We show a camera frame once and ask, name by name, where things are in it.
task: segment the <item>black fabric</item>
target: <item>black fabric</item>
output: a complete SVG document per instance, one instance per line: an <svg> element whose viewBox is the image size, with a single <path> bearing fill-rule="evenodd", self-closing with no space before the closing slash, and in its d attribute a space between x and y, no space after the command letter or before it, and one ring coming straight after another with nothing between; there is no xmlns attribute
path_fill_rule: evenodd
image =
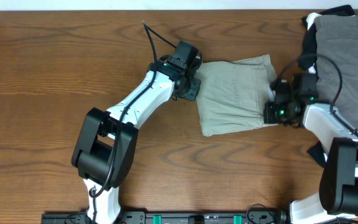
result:
<svg viewBox="0 0 358 224"><path fill-rule="evenodd" d="M319 164L322 168L326 167L326 159L324 157L324 149L321 142L317 142L308 150L308 154Z"/></svg>
<svg viewBox="0 0 358 224"><path fill-rule="evenodd" d="M332 9L327 9L323 12L318 12L318 14L321 15L335 15L335 16L354 16L356 13L354 12L352 6L345 5L345 6L339 6ZM306 21L307 16L302 18L302 23L306 27L306 30L308 28L308 23ZM302 42L302 54L315 54L317 52L317 41L316 41L316 24L313 23L311 25L310 29L305 34L305 38ZM316 63L317 58L316 57L310 57L303 60L300 60L298 62L298 66L303 69L307 70L310 67L313 66L314 63Z"/></svg>

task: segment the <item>brown wood surface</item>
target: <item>brown wood surface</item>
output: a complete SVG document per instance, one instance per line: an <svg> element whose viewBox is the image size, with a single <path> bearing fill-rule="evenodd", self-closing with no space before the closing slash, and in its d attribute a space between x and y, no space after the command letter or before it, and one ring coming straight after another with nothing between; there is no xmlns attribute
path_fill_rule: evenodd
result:
<svg viewBox="0 0 358 224"><path fill-rule="evenodd" d="M152 51L141 20L194 44L206 62L270 54L279 72L300 54L300 18L310 12L0 12L0 223L88 206L71 155L85 114L115 105L144 78ZM173 53L154 41L158 55ZM169 101L140 130L121 205L284 206L318 190L323 170L306 153L315 143L307 130L281 126L206 138L196 103Z"/></svg>

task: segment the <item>gray cloth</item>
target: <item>gray cloth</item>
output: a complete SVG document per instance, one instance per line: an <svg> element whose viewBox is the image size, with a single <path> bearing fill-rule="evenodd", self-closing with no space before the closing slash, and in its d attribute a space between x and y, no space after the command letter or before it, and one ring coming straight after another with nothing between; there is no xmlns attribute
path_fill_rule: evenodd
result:
<svg viewBox="0 0 358 224"><path fill-rule="evenodd" d="M343 76L336 106L340 114L358 128L358 16L320 16L315 20L317 53L328 56ZM331 101L339 86L335 68L325 59L317 59L319 98Z"/></svg>
<svg viewBox="0 0 358 224"><path fill-rule="evenodd" d="M201 80L197 107L203 135L267 126L264 104L269 100L269 83L277 77L269 55L204 63L196 77Z"/></svg>

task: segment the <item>white wall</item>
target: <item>white wall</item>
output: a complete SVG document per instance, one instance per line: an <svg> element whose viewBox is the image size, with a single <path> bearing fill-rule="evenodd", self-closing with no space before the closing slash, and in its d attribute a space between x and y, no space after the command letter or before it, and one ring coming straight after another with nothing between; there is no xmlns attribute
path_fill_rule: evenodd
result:
<svg viewBox="0 0 358 224"><path fill-rule="evenodd" d="M329 9L358 0L0 0L0 11L144 9Z"/></svg>

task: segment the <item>wooden table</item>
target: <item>wooden table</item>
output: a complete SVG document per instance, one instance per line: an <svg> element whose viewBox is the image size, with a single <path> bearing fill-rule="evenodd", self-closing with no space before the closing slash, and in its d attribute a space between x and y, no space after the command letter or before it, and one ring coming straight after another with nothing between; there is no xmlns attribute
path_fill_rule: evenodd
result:
<svg viewBox="0 0 358 224"><path fill-rule="evenodd" d="M88 206L71 155L85 114L115 105L144 78L152 50L141 20L195 45L205 62L270 54L279 72L300 54L300 18L310 12L0 12L0 223ZM158 55L173 53L154 42ZM323 170L306 153L315 143L307 130L282 126L206 138L196 103L169 101L140 130L121 205L285 206L318 190Z"/></svg>

